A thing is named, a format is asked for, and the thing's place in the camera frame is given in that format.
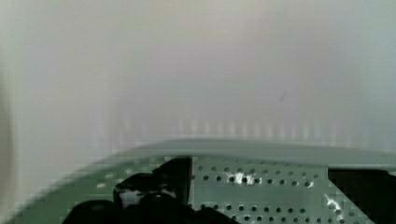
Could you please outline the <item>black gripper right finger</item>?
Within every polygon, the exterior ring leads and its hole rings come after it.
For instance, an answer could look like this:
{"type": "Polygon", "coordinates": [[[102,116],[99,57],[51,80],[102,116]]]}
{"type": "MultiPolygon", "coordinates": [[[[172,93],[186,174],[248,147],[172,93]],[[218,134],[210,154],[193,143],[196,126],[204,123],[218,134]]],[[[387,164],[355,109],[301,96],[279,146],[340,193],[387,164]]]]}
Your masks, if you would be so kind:
{"type": "Polygon", "coordinates": [[[395,224],[394,175],[377,169],[330,169],[328,177],[374,224],[395,224]]]}

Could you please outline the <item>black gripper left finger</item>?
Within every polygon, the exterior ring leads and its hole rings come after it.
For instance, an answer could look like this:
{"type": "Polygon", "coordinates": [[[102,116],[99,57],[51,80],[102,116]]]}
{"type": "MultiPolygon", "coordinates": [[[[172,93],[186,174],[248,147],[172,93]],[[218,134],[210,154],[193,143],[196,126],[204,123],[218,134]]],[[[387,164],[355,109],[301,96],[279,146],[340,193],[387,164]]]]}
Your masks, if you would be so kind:
{"type": "Polygon", "coordinates": [[[239,224],[213,208],[188,206],[191,178],[192,158],[173,158],[117,184],[112,201],[75,205],[62,224],[239,224]]]}

